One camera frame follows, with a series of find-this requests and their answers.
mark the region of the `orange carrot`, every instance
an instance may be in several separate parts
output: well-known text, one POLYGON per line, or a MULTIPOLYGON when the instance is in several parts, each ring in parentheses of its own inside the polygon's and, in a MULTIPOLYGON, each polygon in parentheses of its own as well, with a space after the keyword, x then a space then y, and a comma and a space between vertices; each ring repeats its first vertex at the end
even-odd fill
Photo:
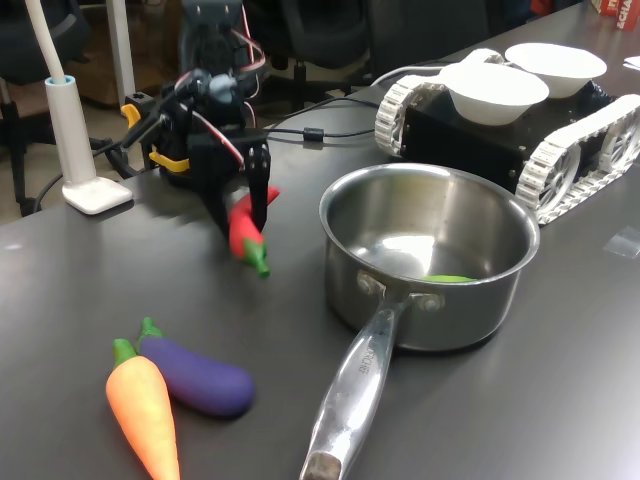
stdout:
POLYGON ((154 480, 179 480, 176 432, 167 385, 128 340, 113 341, 116 363, 107 399, 125 437, 154 480))

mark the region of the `white lamp base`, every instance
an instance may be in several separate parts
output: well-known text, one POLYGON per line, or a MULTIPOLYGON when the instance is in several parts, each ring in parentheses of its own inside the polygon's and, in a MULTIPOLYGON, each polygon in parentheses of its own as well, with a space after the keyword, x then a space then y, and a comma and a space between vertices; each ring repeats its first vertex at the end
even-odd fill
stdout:
POLYGON ((87 215, 96 215, 133 198, 131 190, 103 177, 82 183, 65 182, 62 195, 69 205, 87 215))

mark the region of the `pot rim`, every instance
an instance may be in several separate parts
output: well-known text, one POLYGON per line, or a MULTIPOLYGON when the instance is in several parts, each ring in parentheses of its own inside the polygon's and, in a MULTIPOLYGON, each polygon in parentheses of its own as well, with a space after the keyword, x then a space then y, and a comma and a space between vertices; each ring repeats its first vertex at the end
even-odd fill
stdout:
POLYGON ((361 168, 359 170, 355 170, 351 173, 344 175, 339 178, 335 182, 333 182, 329 188, 324 192, 322 198, 320 199, 320 221, 322 222, 322 227, 324 228, 325 233, 331 239, 331 241, 340 248, 345 254, 354 259, 356 262, 360 263, 363 266, 366 266, 368 269, 384 275, 386 277, 392 278, 394 280, 399 281, 408 281, 415 282, 421 285, 443 285, 443 286, 456 286, 456 285, 481 285, 485 283, 495 282, 502 278, 508 277, 520 271, 525 265, 527 265, 531 259, 535 256, 540 246, 540 227, 538 226, 538 222, 536 220, 535 215, 528 208, 526 208, 520 200, 516 198, 508 190, 502 188, 501 186, 490 182, 482 177, 474 175, 472 173, 463 172, 461 170, 456 170, 454 168, 448 167, 439 167, 435 165, 428 165, 422 163, 390 163, 385 165, 375 165, 372 167, 361 168), (482 278, 479 280, 474 280, 472 282, 431 282, 426 280, 420 280, 415 277, 406 277, 403 275, 397 275, 394 273, 386 272, 375 265, 363 260, 362 258, 355 255, 353 252, 345 248, 345 246, 338 241, 338 239, 333 234, 331 227, 329 226, 329 220, 327 218, 327 213, 329 211, 329 206, 333 202, 333 199, 345 188, 353 185, 358 182, 359 179, 363 179, 365 177, 370 177, 371 175, 380 172, 414 172, 421 174, 428 174, 427 176, 438 176, 438 177, 450 177, 457 176, 461 177, 473 182, 476 182, 480 185, 483 185, 486 188, 494 191, 505 200, 509 202, 511 207, 516 211, 516 213, 523 219, 525 223, 525 228, 529 231, 529 248, 527 253, 520 259, 520 261, 511 267, 510 269, 494 275, 488 278, 482 278))

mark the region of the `white bowl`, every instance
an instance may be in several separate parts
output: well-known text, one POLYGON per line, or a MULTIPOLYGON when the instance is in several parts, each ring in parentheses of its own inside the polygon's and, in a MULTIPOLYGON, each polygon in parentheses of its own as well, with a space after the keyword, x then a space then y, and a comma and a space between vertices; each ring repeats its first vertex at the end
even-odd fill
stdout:
POLYGON ((441 75, 458 113, 481 125, 514 122, 549 95, 549 88, 538 77, 504 65, 456 64, 443 69, 441 75))
POLYGON ((593 53, 552 43, 515 45, 505 57, 540 77, 549 86, 551 98, 575 95, 589 80, 607 71, 607 64, 593 53))

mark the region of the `saucepan handle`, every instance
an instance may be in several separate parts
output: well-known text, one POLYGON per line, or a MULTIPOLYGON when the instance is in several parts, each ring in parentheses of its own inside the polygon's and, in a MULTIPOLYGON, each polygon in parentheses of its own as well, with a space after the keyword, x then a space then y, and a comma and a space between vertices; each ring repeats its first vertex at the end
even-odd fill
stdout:
POLYGON ((386 301, 353 341, 322 401, 300 480, 341 480, 380 400, 400 315, 409 300, 386 301))

